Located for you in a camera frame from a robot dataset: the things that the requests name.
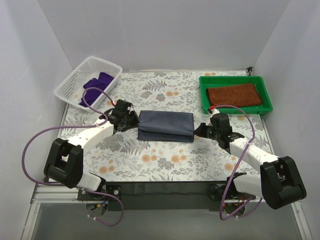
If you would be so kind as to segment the grey cloth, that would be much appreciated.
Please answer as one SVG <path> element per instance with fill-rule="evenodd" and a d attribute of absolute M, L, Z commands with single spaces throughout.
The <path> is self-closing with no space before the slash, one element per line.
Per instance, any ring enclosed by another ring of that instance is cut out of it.
<path fill-rule="evenodd" d="M 138 140 L 192 143 L 194 115 L 189 112 L 142 110 Z"/>

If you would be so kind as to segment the brown towel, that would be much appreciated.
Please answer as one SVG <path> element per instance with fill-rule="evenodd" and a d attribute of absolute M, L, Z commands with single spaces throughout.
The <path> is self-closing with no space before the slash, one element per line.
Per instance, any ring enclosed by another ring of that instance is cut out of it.
<path fill-rule="evenodd" d="M 242 108 L 263 103 L 253 83 L 210 87 L 205 92 L 212 106 L 231 105 Z"/>

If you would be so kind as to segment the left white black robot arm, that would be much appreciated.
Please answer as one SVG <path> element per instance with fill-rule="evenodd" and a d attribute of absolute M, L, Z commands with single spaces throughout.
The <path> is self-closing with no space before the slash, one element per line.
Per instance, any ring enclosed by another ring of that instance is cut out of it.
<path fill-rule="evenodd" d="M 107 118 L 100 116 L 93 127 L 68 139 L 53 141 L 44 167 L 44 175 L 67 188 L 100 191 L 106 180 L 84 170 L 85 154 L 100 142 L 118 132 L 138 127 L 135 111 L 120 113 L 113 109 Z"/>

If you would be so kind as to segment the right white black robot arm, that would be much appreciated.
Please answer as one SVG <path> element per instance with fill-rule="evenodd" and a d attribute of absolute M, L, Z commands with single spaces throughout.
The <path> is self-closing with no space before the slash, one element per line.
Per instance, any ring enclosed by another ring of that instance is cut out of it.
<path fill-rule="evenodd" d="M 270 154 L 250 144 L 240 133 L 221 133 L 205 123 L 201 123 L 193 134 L 217 141 L 219 147 L 246 162 L 259 173 L 259 176 L 250 176 L 235 172 L 227 178 L 227 194 L 246 193 L 263 198 L 274 210 L 307 197 L 298 167 L 291 157 Z"/>

